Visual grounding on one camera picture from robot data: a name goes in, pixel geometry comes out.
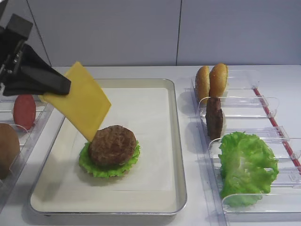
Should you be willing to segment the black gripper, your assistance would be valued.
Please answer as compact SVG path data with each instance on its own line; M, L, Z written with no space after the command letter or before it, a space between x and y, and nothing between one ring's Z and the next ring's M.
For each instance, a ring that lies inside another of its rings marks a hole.
M49 66L28 44L33 23L12 14L0 32L0 82L4 96L68 95L71 81Z

